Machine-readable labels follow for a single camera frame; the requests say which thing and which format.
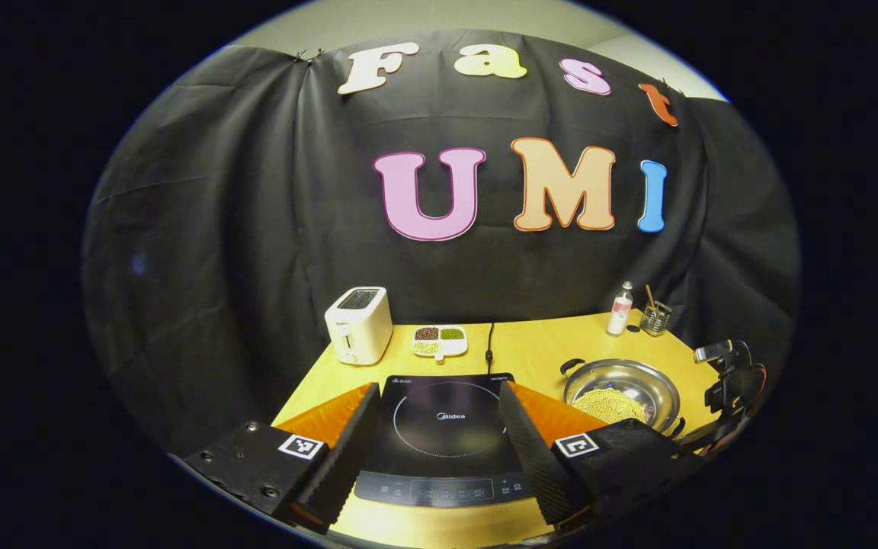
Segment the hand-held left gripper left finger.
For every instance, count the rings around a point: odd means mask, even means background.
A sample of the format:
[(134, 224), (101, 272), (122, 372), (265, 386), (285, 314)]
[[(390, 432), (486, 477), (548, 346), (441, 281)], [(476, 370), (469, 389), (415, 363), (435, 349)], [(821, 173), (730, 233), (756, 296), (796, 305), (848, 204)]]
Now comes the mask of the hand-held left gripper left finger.
[(181, 461), (241, 503), (327, 534), (375, 438), (380, 387), (366, 383), (273, 425), (246, 421)]

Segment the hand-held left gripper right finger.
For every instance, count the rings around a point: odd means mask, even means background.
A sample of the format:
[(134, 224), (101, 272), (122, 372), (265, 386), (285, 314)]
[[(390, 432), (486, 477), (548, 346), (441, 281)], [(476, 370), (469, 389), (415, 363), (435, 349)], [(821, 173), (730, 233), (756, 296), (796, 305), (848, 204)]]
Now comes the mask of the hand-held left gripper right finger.
[(703, 458), (636, 419), (607, 424), (514, 381), (498, 413), (553, 527), (607, 524), (694, 475)]

